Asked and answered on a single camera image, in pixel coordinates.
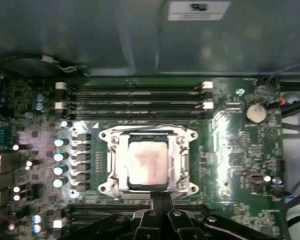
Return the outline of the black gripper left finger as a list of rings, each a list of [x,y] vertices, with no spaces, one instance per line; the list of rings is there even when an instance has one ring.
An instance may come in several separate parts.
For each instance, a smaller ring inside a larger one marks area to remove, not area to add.
[[[159,240],[163,221],[163,192],[150,193],[150,209],[132,231],[132,221],[125,215],[113,214],[64,236],[66,240]]]

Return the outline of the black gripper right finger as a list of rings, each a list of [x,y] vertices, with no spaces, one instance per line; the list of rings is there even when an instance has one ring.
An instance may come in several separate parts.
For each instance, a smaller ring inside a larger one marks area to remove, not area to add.
[[[168,192],[162,193],[165,215],[178,240],[262,240],[262,233],[215,214],[207,215],[196,226],[183,211],[176,210]]]

